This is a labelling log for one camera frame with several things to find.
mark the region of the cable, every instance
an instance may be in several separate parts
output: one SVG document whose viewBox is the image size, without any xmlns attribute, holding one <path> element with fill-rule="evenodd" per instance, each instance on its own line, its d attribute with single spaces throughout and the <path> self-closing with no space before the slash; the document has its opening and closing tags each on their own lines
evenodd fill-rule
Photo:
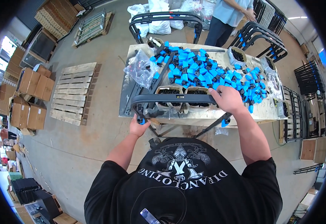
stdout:
<svg viewBox="0 0 326 224">
<path fill-rule="evenodd" d="M 273 125 L 273 133 L 274 133 L 274 139 L 275 139 L 275 141 L 276 141 L 276 143 L 277 143 L 277 145 L 279 145 L 279 146 L 284 146 L 284 145 L 286 145 L 287 144 L 287 142 L 285 142 L 284 144 L 282 144 L 282 145 L 280 145 L 279 144 L 279 142 L 277 141 L 277 139 L 276 139 L 276 135 L 275 135 L 275 130 L 274 130 L 274 122 L 272 122 L 272 125 Z"/>
<path fill-rule="evenodd" d="M 134 205 L 136 204 L 137 200 L 139 199 L 139 196 L 140 196 L 144 191 L 146 191 L 146 190 L 148 190 L 148 189 L 151 189 L 151 188 L 161 188 L 161 187 L 172 187 L 172 186 L 149 187 L 149 188 L 143 190 L 143 191 L 138 195 L 138 197 L 137 197 L 137 199 L 134 201 L 133 206 L 132 206 L 132 209 L 131 209 L 131 214 L 130 214 L 130 223 L 131 223 L 131 224 L 132 224 L 132 211 L 133 211 Z M 185 199 L 185 211 L 184 211 L 184 215 L 183 215 L 183 213 L 182 213 L 182 215 L 180 216 L 180 218 L 179 218 L 179 220 L 178 220 L 178 222 L 177 222 L 177 224 L 179 224 L 179 222 L 181 222 L 181 220 L 182 220 L 182 221 L 184 220 L 185 214 L 187 213 L 187 204 L 188 204 L 188 202 L 187 202 L 187 198 L 185 197 L 185 195 L 183 194 L 182 191 L 180 191 L 180 190 L 179 190 L 178 188 L 176 188 L 176 187 L 172 187 L 172 188 L 177 189 L 177 190 L 178 190 L 178 191 L 183 195 L 183 197 L 184 197 L 184 199 Z"/>
</svg>

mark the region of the wooden pallet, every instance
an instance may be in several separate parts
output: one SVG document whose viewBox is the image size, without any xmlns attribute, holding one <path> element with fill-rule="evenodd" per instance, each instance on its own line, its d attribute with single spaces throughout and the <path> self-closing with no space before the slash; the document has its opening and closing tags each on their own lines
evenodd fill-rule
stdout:
<svg viewBox="0 0 326 224">
<path fill-rule="evenodd" d="M 97 62 L 62 69 L 50 117 L 74 125 L 85 124 L 85 108 Z"/>
<path fill-rule="evenodd" d="M 102 32 L 99 32 L 99 33 L 93 35 L 92 37 L 88 38 L 85 42 L 88 42 L 88 43 L 89 43 L 89 42 L 91 42 L 91 40 L 94 39 L 94 38 L 97 38 L 97 37 L 100 37 L 100 36 L 107 35 L 108 32 L 109 32 L 109 30 L 110 30 L 110 28 L 111 28 L 111 24 L 112 24 L 112 21 L 113 21 L 113 17 L 114 17 L 114 15 L 115 15 L 115 14 L 114 14 L 113 12 L 108 12 L 108 13 L 106 14 L 105 18 L 104 18 L 104 23 L 103 23 L 103 29 L 102 29 Z M 84 35 L 84 34 L 85 34 L 85 31 L 82 31 L 82 32 L 80 33 L 80 31 L 77 30 L 77 32 L 76 32 L 76 34 L 75 34 L 75 36 L 74 36 L 74 40 L 77 42 L 78 39 L 79 39 L 79 37 L 82 36 L 82 35 Z M 76 44 L 75 41 L 72 43 L 72 47 L 76 49 L 77 46 L 79 46 L 79 45 L 82 44 L 82 43 L 80 43 L 80 44 Z"/>
</svg>

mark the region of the wooden workbench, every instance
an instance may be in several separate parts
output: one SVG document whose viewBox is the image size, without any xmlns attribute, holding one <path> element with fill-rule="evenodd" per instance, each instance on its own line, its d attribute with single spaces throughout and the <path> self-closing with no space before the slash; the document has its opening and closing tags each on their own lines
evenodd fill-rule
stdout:
<svg viewBox="0 0 326 224">
<path fill-rule="evenodd" d="M 171 46 L 179 46 L 190 49 L 222 49 L 219 47 L 212 47 L 212 46 L 206 46 L 206 45 L 200 45 L 200 44 L 188 44 L 188 43 L 170 43 Z M 127 60 L 134 56 L 134 51 L 141 49 L 146 53 L 148 58 L 151 56 L 154 56 L 154 52 L 151 50 L 151 48 L 147 44 L 134 44 L 130 45 L 127 55 Z M 233 66 L 229 63 L 229 58 L 227 54 L 227 49 L 225 49 L 226 52 L 208 52 L 209 58 L 214 59 L 218 62 L 219 66 L 222 66 L 223 68 L 229 67 L 230 69 L 233 69 Z M 258 58 L 252 57 L 250 55 L 246 55 L 247 57 L 247 63 L 246 65 L 253 69 L 255 67 L 259 67 L 260 70 L 263 70 L 260 65 L 260 60 Z M 159 69 L 159 73 L 163 69 L 165 64 Z M 164 77 L 162 78 L 160 86 L 163 85 L 169 85 L 169 80 L 167 77 L 168 72 L 165 73 Z M 245 76 L 241 79 L 242 82 L 245 82 Z M 133 114 L 125 115 L 124 109 L 125 105 L 127 104 L 127 95 L 130 94 L 130 91 L 132 88 L 132 85 L 134 85 L 135 82 L 132 78 L 130 78 L 127 74 L 123 74 L 123 82 L 122 82 L 122 91 L 121 91 L 121 100 L 120 100 L 120 110 L 119 110 L 119 117 L 132 117 Z M 147 89 L 144 89 L 141 94 L 147 94 Z M 209 126 L 212 124 L 216 119 L 220 118 L 225 112 L 221 109 L 217 108 L 215 105 L 212 105 L 211 108 L 206 112 L 188 112 L 188 114 L 169 114 L 169 112 L 160 112 L 157 111 L 157 108 L 155 106 L 152 110 L 145 110 L 144 114 L 147 118 L 154 117 L 157 122 L 160 122 L 162 124 L 180 124 L 180 125 L 196 125 L 196 126 Z M 261 123 L 267 123 L 272 122 L 275 120 L 280 120 L 281 118 L 277 117 L 277 110 L 274 106 L 272 98 L 268 97 L 265 98 L 262 103 L 260 104 L 254 104 L 254 112 L 251 114 L 252 118 L 259 124 Z M 237 128 L 236 126 L 236 120 L 234 117 L 231 117 L 231 122 L 227 126 L 227 128 Z"/>
</svg>

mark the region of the black frame rack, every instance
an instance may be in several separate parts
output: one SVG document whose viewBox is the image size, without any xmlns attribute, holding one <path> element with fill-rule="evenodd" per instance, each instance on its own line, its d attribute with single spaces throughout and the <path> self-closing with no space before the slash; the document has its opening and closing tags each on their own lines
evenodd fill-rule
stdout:
<svg viewBox="0 0 326 224">
<path fill-rule="evenodd" d="M 254 42 L 259 38 L 264 38 L 270 43 L 270 46 L 256 57 L 260 58 L 265 55 L 273 59 L 273 62 L 277 62 L 286 57 L 287 50 L 280 37 L 257 22 L 248 22 L 240 31 L 238 31 L 236 38 L 232 41 L 230 47 L 234 46 L 246 51 L 246 49 L 254 45 Z"/>
<path fill-rule="evenodd" d="M 214 98 L 212 95 L 199 95 L 199 94 L 142 94 L 137 95 L 132 98 L 131 101 L 131 108 L 133 111 L 138 115 L 138 122 L 142 123 L 147 122 L 147 118 L 143 114 L 143 106 L 142 104 L 147 103 L 155 103 L 155 102 L 196 102 L 196 103 L 208 103 L 208 104 L 216 104 Z M 210 129 L 214 128 L 216 125 L 221 123 L 223 120 L 225 120 L 226 123 L 229 122 L 230 117 L 232 116 L 231 113 L 226 112 L 223 114 L 219 119 L 217 119 L 214 123 L 212 123 L 209 127 L 203 129 L 200 133 L 193 136 L 194 138 L 197 138 L 204 134 L 205 132 L 208 132 Z M 163 137 L 163 134 L 158 134 L 156 132 L 156 129 L 154 129 L 151 125 L 149 126 L 149 129 L 157 136 L 157 137 Z"/>
<path fill-rule="evenodd" d="M 156 12 L 156 13 L 143 13 L 138 14 L 132 17 L 131 23 L 129 24 L 129 31 L 133 35 L 134 39 L 138 44 L 143 44 L 142 37 L 140 35 L 139 29 L 136 27 L 136 23 L 147 24 L 153 21 L 164 21 L 164 20 L 184 20 L 195 22 L 195 36 L 193 40 L 193 44 L 197 44 L 200 38 L 200 34 L 203 29 L 203 22 L 200 20 L 200 17 L 191 12 Z"/>
</svg>

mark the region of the black t-shirt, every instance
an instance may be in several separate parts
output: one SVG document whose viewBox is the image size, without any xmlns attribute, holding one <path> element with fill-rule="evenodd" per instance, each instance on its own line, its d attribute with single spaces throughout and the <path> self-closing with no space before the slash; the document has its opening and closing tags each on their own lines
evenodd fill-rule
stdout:
<svg viewBox="0 0 326 224">
<path fill-rule="evenodd" d="M 257 161 L 239 175 L 210 145 L 191 138 L 162 142 L 131 174 L 104 162 L 85 200 L 87 224 L 148 223 L 144 208 L 173 223 L 275 223 L 282 209 L 276 165 Z"/>
</svg>

